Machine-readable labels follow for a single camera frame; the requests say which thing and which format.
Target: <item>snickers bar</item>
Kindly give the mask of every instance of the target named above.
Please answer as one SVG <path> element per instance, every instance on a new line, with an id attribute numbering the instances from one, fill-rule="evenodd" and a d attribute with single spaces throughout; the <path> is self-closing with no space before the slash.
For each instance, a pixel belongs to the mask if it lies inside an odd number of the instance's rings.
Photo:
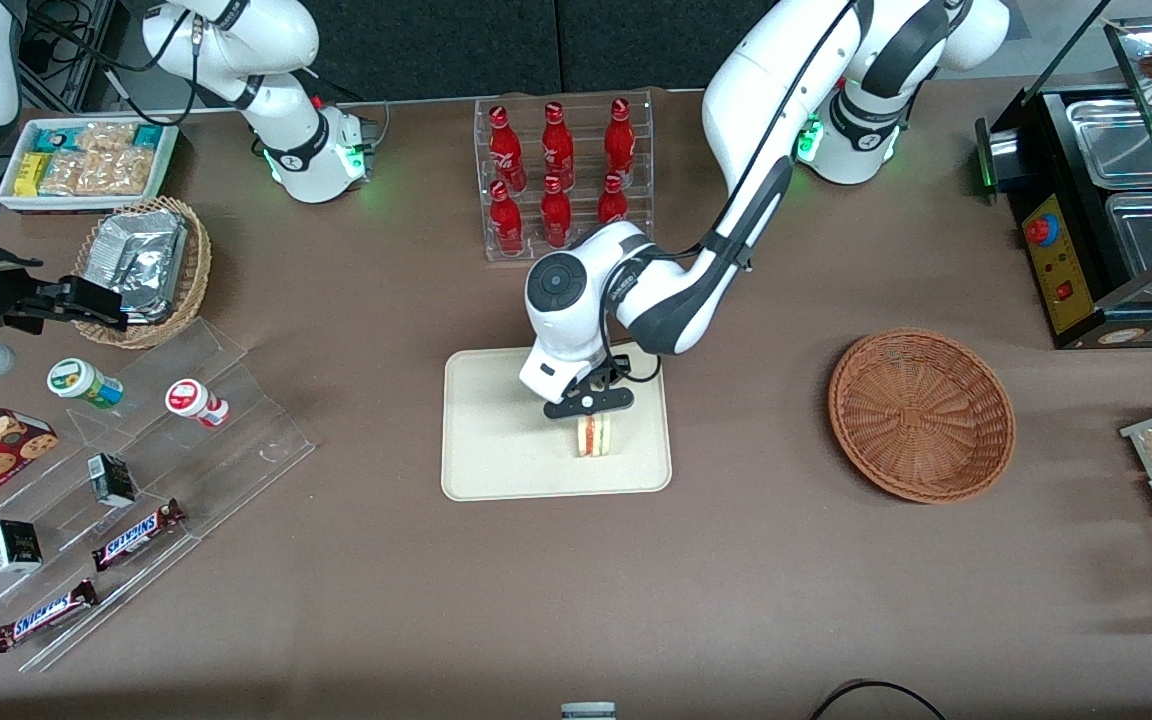
<path id="1" fill-rule="evenodd" d="M 47 602 L 15 623 L 1 626 L 0 652 L 14 649 L 37 630 L 41 630 L 46 626 L 54 626 L 74 612 L 92 605 L 100 605 L 100 597 L 96 596 L 96 588 L 92 588 L 91 579 L 83 579 L 77 588 L 58 597 L 56 600 Z"/>
<path id="2" fill-rule="evenodd" d="M 154 539 L 157 535 L 184 518 L 184 511 L 180 510 L 177 501 L 173 498 L 168 503 L 154 510 L 154 515 L 147 516 L 141 523 L 134 524 L 127 532 L 111 539 L 105 547 L 93 550 L 92 560 L 96 561 L 97 573 L 108 570 L 114 564 L 127 560 L 151 539 Z"/>

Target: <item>beige tray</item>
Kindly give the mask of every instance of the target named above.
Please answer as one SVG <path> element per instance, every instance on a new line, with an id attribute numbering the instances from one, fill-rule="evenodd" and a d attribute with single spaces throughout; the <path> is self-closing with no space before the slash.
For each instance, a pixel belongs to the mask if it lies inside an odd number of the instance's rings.
<path id="1" fill-rule="evenodd" d="M 636 344 L 635 374 L 655 364 Z M 543 401 L 518 381 L 529 348 L 467 350 L 444 379 L 444 494 L 456 501 L 655 492 L 669 484 L 664 378 L 635 384 L 634 406 L 609 414 L 612 454 L 581 457 L 576 419 L 550 420 Z"/>

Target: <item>red and white bottle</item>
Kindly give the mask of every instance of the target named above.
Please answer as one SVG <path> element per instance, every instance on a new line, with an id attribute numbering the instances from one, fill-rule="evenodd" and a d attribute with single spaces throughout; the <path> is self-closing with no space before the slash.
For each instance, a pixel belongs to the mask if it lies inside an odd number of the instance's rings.
<path id="1" fill-rule="evenodd" d="M 573 227 L 573 203 L 567 199 L 567 192 L 563 192 L 563 182 L 554 174 L 545 176 L 540 218 L 545 220 L 545 242 L 550 247 L 567 247 L 567 232 Z"/>
<path id="2" fill-rule="evenodd" d="M 509 114 L 502 106 L 488 109 L 492 123 L 492 162 L 497 176 L 509 188 L 509 192 L 522 192 L 526 188 L 526 170 L 522 169 L 522 143 L 509 127 Z"/>
<path id="3" fill-rule="evenodd" d="M 598 222 L 614 223 L 626 219 L 628 213 L 630 204 L 626 200 L 626 194 L 621 192 L 621 176 L 607 173 L 607 177 L 602 180 L 602 197 L 598 199 Z"/>
<path id="4" fill-rule="evenodd" d="M 492 181 L 492 232 L 500 252 L 522 255 L 522 213 L 503 182 Z"/>
<path id="5" fill-rule="evenodd" d="M 634 126 L 630 124 L 630 103 L 623 97 L 612 101 L 612 124 L 602 136 L 607 152 L 607 172 L 621 176 L 621 187 L 634 183 Z"/>
<path id="6" fill-rule="evenodd" d="M 563 121 L 561 104 L 545 104 L 545 132 L 540 136 L 540 146 L 545 151 L 545 173 L 556 174 L 563 190 L 571 190 L 576 184 L 576 146 L 573 131 Z"/>
<path id="7" fill-rule="evenodd" d="M 199 420 L 207 429 L 219 429 L 229 419 L 229 402 L 191 379 L 173 382 L 164 401 L 168 410 Z"/>

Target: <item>red button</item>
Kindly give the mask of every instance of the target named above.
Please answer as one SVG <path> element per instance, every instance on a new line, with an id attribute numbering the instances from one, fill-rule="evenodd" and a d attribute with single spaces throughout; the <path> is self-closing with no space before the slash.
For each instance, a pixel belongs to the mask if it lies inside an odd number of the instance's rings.
<path id="1" fill-rule="evenodd" d="M 1025 240 L 1034 243 L 1034 245 L 1040 245 L 1047 240 L 1048 234 L 1051 234 L 1051 225 L 1047 220 L 1038 218 L 1032 220 L 1029 225 L 1025 225 Z"/>

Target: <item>small black box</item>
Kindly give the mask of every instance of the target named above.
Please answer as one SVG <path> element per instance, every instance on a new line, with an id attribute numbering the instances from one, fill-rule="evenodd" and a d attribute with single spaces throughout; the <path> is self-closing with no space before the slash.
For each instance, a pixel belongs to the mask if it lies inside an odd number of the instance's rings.
<path id="1" fill-rule="evenodd" d="M 28 573 L 41 568 L 41 547 L 33 525 L 0 520 L 0 573 Z"/>
<path id="2" fill-rule="evenodd" d="M 136 502 L 136 486 L 132 475 L 127 471 L 127 462 L 111 455 L 93 455 L 88 460 L 88 478 L 97 502 L 111 507 L 127 507 Z"/>

